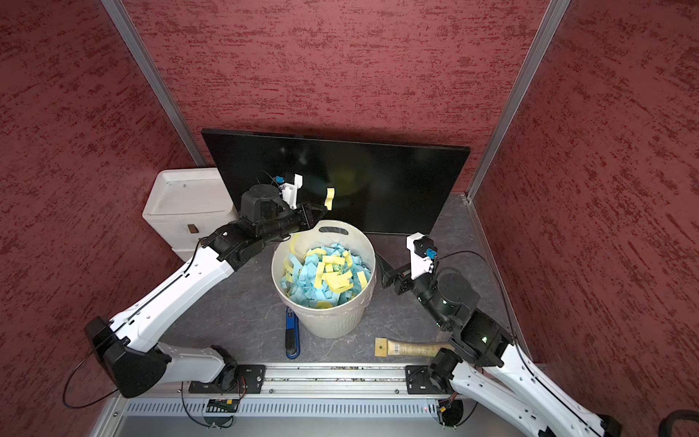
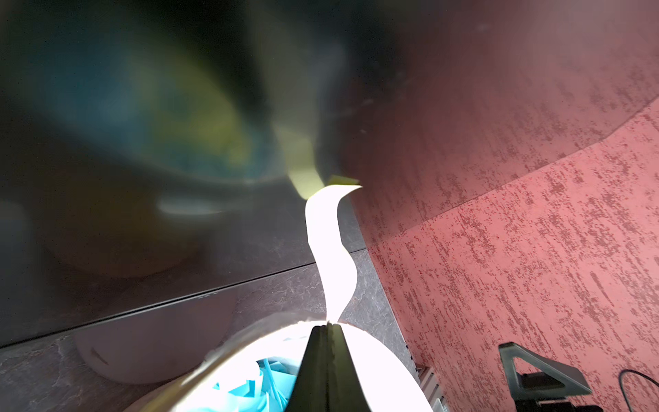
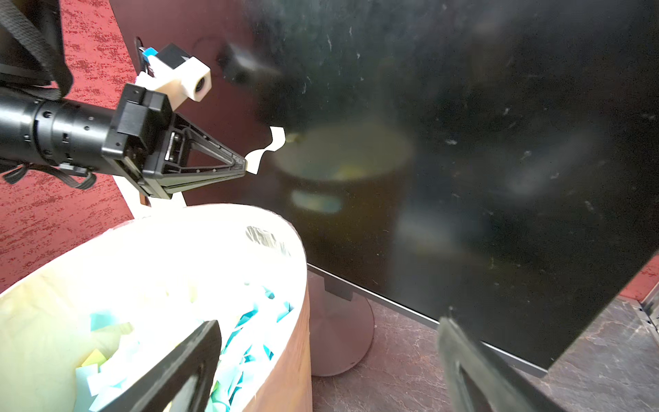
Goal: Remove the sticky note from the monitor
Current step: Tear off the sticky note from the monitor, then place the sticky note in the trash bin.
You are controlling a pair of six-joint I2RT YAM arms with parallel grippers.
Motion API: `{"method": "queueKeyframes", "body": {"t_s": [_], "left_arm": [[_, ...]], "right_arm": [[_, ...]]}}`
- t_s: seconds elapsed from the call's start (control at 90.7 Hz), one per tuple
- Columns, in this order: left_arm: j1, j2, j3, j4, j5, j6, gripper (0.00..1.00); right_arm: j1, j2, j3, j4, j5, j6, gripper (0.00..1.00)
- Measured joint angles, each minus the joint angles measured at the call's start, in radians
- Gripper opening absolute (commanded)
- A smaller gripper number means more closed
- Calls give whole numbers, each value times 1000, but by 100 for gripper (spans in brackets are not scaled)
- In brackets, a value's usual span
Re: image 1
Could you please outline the yellow sticky note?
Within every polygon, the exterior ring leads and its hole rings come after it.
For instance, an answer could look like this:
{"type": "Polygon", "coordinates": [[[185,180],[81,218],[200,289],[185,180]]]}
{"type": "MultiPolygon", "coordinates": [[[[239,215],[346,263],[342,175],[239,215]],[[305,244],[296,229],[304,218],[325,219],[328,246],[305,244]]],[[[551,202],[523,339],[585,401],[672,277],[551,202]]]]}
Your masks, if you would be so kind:
{"type": "Polygon", "coordinates": [[[334,198],[335,198],[335,189],[334,188],[327,188],[327,194],[326,194],[326,198],[324,201],[324,206],[327,209],[327,211],[332,211],[334,198]]]}

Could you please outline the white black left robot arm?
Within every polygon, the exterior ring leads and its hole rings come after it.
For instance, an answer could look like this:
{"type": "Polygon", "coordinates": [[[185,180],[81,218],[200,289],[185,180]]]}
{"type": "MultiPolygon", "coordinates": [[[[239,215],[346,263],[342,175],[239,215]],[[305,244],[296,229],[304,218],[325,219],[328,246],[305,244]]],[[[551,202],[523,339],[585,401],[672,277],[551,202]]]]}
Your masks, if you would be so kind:
{"type": "Polygon", "coordinates": [[[161,342],[165,331],[209,290],[271,242],[314,229],[329,212],[327,204],[300,202],[298,187],[258,184],[241,199],[240,216],[200,239],[192,257],[139,302],[110,320],[85,327],[102,369],[125,398],[138,397],[169,382],[200,382],[220,393],[238,385],[237,362],[213,345],[204,349],[161,342]]]}

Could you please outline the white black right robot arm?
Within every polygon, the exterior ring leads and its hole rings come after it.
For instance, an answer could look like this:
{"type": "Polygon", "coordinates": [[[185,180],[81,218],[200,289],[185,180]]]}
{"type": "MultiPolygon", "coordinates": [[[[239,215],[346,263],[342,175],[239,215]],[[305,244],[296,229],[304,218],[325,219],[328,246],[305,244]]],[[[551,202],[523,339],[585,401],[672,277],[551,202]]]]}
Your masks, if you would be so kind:
{"type": "Polygon", "coordinates": [[[379,257],[382,285],[411,293],[449,347],[426,368],[433,390],[470,398],[527,436],[619,436],[623,426],[586,409],[544,374],[496,320],[478,309],[479,294],[458,269],[431,267],[417,278],[411,265],[393,268],[379,257]]]}

